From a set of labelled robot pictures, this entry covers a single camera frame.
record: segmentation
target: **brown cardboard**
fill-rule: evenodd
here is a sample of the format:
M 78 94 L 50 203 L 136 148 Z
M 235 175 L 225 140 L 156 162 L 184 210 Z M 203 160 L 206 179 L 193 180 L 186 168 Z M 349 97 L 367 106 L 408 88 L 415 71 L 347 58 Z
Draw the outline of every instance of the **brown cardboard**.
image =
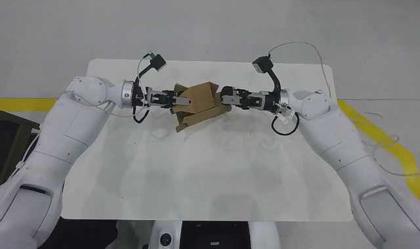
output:
M 177 132 L 232 109 L 230 106 L 225 106 L 221 103 L 220 93 L 216 93 L 218 88 L 217 84 L 211 82 L 193 87 L 175 84 L 175 92 L 183 91 L 180 97 L 188 97 L 191 100 L 189 106 L 179 105 L 171 108 L 171 113 L 176 114 L 178 118 Z

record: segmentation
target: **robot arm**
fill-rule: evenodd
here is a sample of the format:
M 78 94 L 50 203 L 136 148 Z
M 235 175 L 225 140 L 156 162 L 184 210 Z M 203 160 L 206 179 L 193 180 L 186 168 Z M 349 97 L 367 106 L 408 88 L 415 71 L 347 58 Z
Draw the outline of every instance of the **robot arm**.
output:
M 161 56 L 152 58 L 156 60 L 150 66 L 164 66 Z M 37 248 L 46 241 L 61 214 L 68 172 L 98 137 L 115 105 L 143 106 L 144 97 L 149 105 L 163 108 L 190 104 L 173 91 L 146 91 L 143 95 L 133 81 L 114 85 L 92 76 L 73 80 L 47 114 L 33 152 L 0 186 L 0 248 Z
M 268 57 L 254 63 L 258 72 L 272 73 Z M 259 93 L 224 87 L 223 104 L 242 109 L 267 110 L 287 123 L 298 115 L 299 131 L 311 149 L 339 175 L 348 189 L 353 216 L 363 234 L 376 248 L 418 248 L 420 244 L 420 204 L 409 204 L 395 189 L 387 175 L 363 148 L 354 124 L 322 91 L 292 93 L 273 79 L 273 92 Z

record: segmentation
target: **yellow floor stripe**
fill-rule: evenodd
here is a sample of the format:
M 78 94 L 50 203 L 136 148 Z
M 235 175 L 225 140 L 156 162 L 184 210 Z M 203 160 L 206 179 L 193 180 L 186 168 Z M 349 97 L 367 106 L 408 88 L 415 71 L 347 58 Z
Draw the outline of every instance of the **yellow floor stripe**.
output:
M 57 99 L 0 99 L 4 111 L 49 111 Z
M 56 99 L 0 99 L 0 110 L 24 112 L 49 111 L 53 107 L 55 101 Z M 338 100 L 338 105 L 351 120 L 355 121 L 354 125 L 376 143 L 381 143 L 386 146 L 392 142 L 392 139 L 390 139 L 384 131 L 355 111 L 355 109 L 353 109 L 345 101 Z M 405 174 L 419 172 L 414 155 L 400 143 L 387 146 L 385 149 L 400 161 L 402 171 Z M 420 199 L 420 177 L 408 176 L 405 178 L 408 189 Z
M 359 114 L 349 104 L 343 100 L 338 100 L 341 110 L 350 118 L 354 125 L 363 131 L 367 136 L 373 139 L 377 144 L 381 144 L 385 149 L 400 161 L 404 174 L 419 173 L 419 168 L 415 162 L 414 155 L 400 143 L 391 145 L 394 139 L 391 139 L 384 131 L 370 122 L 367 118 Z M 406 176 L 408 189 L 420 199 L 420 176 Z

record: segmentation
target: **black cable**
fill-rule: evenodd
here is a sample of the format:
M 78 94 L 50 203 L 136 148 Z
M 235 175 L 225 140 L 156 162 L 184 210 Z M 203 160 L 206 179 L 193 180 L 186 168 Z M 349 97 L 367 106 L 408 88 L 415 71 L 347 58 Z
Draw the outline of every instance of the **black cable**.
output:
M 133 114 L 136 114 L 136 106 L 133 106 Z M 140 124 L 146 119 L 147 115 L 149 115 L 149 110 L 147 110 L 146 113 L 144 113 L 143 117 L 140 120 L 138 120 L 135 115 L 133 116 L 133 120 Z
M 137 87 L 139 87 L 138 86 L 138 83 L 139 83 L 139 78 L 137 77 L 136 80 L 134 81 L 134 85 L 137 86 Z M 146 96 L 144 94 L 144 91 L 142 91 L 141 88 L 140 88 L 140 91 L 141 91 L 141 94 L 143 95 L 143 98 L 144 98 Z M 133 104 L 133 115 L 134 115 L 133 116 L 133 120 L 135 122 L 137 122 L 138 124 L 140 124 L 140 123 L 142 123 L 146 119 L 147 115 L 149 115 L 149 110 L 147 109 L 146 113 L 144 113 L 143 117 L 141 119 L 139 119 L 139 120 L 136 118 L 136 115 L 135 114 L 136 114 L 136 105 Z
M 277 133 L 278 135 L 280 135 L 280 136 L 289 136 L 289 135 L 292 135 L 292 134 L 296 131 L 297 127 L 299 126 L 299 115 L 298 115 L 297 113 L 295 113 L 295 115 L 296 115 L 296 119 L 297 119 L 297 121 L 296 121 L 296 126 L 295 126 L 295 128 L 294 128 L 292 131 L 290 131 L 289 133 L 281 133 L 281 132 L 276 131 L 276 129 L 274 128 L 274 122 L 276 122 L 276 120 L 278 119 L 278 117 L 277 117 L 277 116 L 275 116 L 275 117 L 274 117 L 274 119 L 273 119 L 273 121 L 271 122 L 271 128 L 272 128 L 272 130 L 273 130 L 274 132 L 276 132 L 276 133 Z

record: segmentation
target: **cardboard flap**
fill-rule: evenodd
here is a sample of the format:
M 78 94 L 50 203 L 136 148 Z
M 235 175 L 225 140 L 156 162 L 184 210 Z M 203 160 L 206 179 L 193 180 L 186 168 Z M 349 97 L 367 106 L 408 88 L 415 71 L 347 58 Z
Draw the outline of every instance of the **cardboard flap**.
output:
M 184 87 L 183 85 L 176 83 L 173 91 L 178 93 L 179 91 L 185 91 L 186 89 L 187 87 Z
M 188 112 L 188 113 L 198 113 L 204 110 L 215 107 L 214 94 L 212 90 L 217 90 L 219 86 L 211 82 L 206 82 L 203 84 L 195 85 L 193 87 L 188 87 L 184 92 L 180 94 L 180 97 L 187 97 L 191 100 L 191 104 L 188 106 L 176 105 L 172 107 L 174 113 L 177 112 Z

